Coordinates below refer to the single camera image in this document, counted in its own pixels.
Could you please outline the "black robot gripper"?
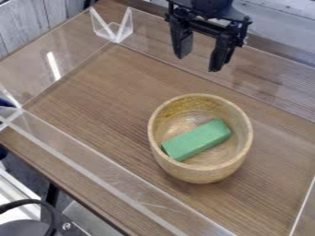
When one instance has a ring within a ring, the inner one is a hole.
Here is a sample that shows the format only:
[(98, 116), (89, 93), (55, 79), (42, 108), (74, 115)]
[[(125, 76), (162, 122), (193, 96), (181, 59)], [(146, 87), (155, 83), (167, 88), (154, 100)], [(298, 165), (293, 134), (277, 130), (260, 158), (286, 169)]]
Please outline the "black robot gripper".
[(183, 59), (193, 52), (195, 30), (217, 38), (209, 71), (221, 71), (230, 61), (237, 45), (245, 46), (253, 18), (234, 7), (234, 0), (166, 1), (169, 4), (166, 21), (170, 24), (177, 57)]

